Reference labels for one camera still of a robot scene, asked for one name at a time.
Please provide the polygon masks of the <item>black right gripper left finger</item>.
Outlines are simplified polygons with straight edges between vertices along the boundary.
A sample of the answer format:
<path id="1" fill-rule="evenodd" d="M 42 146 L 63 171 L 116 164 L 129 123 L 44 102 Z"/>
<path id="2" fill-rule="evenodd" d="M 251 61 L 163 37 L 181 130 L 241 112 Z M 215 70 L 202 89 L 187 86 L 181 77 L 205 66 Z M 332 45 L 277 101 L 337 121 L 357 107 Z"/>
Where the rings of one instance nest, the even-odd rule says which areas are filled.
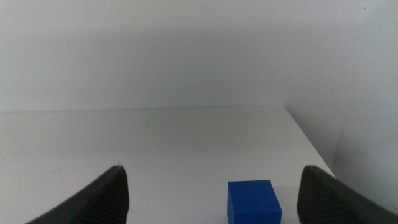
<path id="1" fill-rule="evenodd" d="M 85 188 L 30 224 L 125 224 L 129 211 L 129 188 L 123 166 L 112 166 Z"/>

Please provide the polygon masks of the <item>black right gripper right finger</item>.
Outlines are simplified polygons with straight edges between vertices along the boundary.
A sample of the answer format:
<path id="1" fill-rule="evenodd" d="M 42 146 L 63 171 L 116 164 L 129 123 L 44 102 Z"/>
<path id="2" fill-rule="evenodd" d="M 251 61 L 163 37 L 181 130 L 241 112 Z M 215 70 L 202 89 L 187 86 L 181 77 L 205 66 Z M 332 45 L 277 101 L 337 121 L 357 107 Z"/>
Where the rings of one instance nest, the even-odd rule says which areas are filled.
<path id="1" fill-rule="evenodd" d="M 397 224 L 397 215 L 317 166 L 305 166 L 297 201 L 300 223 Z"/>

